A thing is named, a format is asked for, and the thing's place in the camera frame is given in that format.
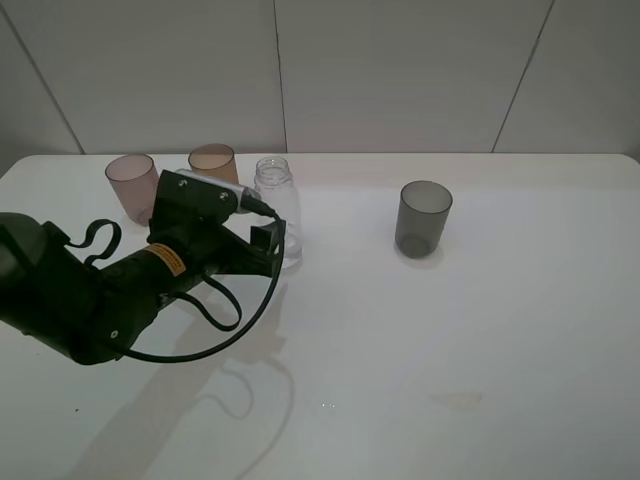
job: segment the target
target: white table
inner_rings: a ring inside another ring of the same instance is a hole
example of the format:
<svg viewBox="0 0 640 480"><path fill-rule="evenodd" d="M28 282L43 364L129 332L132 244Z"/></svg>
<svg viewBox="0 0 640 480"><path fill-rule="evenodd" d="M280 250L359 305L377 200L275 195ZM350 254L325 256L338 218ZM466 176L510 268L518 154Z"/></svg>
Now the white table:
<svg viewBox="0 0 640 480"><path fill-rule="evenodd" d="M153 157L159 169L186 165ZM83 367L0 325L0 478L638 478L639 165L286 157L304 261L223 354ZM0 210L76 239L95 218L121 221L120 258L145 231L103 176L112 158L22 160L0 180ZM244 183L258 158L239 156ZM420 178L446 185L454 206L439 249L414 262L395 252L393 231L400 187ZM225 282L251 313L267 280ZM136 348L187 353L221 338L171 306Z"/></svg>

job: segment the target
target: orange label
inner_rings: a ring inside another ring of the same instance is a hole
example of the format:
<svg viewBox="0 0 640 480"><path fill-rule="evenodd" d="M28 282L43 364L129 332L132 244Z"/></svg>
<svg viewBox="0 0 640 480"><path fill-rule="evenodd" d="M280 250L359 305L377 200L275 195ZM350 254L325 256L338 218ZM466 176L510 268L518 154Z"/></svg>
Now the orange label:
<svg viewBox="0 0 640 480"><path fill-rule="evenodd" d="M178 256L176 252L171 250L166 245L161 243L152 243L147 248L145 248L147 252L151 252L156 255L160 260L162 260L171 273L173 273L174 277L177 277L181 273L184 273L187 270L182 259Z"/></svg>

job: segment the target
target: brown cup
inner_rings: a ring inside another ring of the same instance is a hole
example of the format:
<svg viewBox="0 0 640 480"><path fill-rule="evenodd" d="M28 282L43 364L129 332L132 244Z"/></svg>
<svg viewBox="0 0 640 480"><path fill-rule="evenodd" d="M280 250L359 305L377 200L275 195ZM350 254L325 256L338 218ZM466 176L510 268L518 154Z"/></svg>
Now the brown cup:
<svg viewBox="0 0 640 480"><path fill-rule="evenodd" d="M107 165L105 175L127 216L146 227L153 214L158 171L148 155L125 155Z"/></svg>
<svg viewBox="0 0 640 480"><path fill-rule="evenodd" d="M229 183L240 183L235 153L227 145L212 143L196 148L189 154L189 166L198 175L216 177Z"/></svg>

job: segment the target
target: black strap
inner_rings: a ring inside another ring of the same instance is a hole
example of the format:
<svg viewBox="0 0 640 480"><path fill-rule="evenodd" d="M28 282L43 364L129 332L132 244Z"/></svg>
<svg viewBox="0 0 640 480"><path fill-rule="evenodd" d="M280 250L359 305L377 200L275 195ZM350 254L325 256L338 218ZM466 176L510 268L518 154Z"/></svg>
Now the black strap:
<svg viewBox="0 0 640 480"><path fill-rule="evenodd" d="M198 311L202 314L202 316L218 330L221 330L223 332L231 332L236 328L238 328L238 326L240 325L240 321L242 320L242 307L240 306L240 302L238 302L238 300L233 295L233 293L231 293L231 291L227 287L222 285L220 282L217 282L216 280L208 277L206 274L202 274L202 280L210 287L214 288L215 290L218 290L222 295L224 295L227 298L227 300L231 302L233 307L236 309L236 312L238 312L238 321L236 323L233 323L231 325L224 325L218 322L215 318L213 318L213 316L209 313L209 311L202 304L202 302L200 302L200 300L192 297L188 293L174 292L174 293L168 294L167 297L175 298L175 299L190 303L191 305L196 307Z"/></svg>
<svg viewBox="0 0 640 480"><path fill-rule="evenodd" d="M98 230L100 230L105 225L111 225L113 227L113 236L111 237L111 241L107 245L107 248L104 249L104 252L99 255L89 255L86 258L84 264L88 267L92 266L93 262L95 262L96 260L106 260L115 253L118 245L120 244L120 240L122 239L122 229L120 228L120 225L112 220L107 220L106 218L103 218L101 220L94 220L87 227L87 232L85 233L85 238L82 243L76 245L75 243L69 242L68 244L70 247L75 248L87 248L91 246L96 238Z"/></svg>

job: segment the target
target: plastic cup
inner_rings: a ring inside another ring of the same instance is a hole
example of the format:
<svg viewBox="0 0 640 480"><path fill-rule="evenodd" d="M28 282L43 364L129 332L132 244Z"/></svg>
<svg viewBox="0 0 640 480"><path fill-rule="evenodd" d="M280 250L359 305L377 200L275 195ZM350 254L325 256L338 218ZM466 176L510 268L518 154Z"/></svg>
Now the plastic cup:
<svg viewBox="0 0 640 480"><path fill-rule="evenodd" d="M148 155L125 155L107 165L105 175L127 216L146 227L153 214L158 171Z"/></svg>
<svg viewBox="0 0 640 480"><path fill-rule="evenodd" d="M451 192L420 180L404 186L396 223L396 246L409 258L424 258L436 249L453 204Z"/></svg>
<svg viewBox="0 0 640 480"><path fill-rule="evenodd" d="M189 154L189 166L198 175L239 183L235 152L227 145L212 143L196 148Z"/></svg>

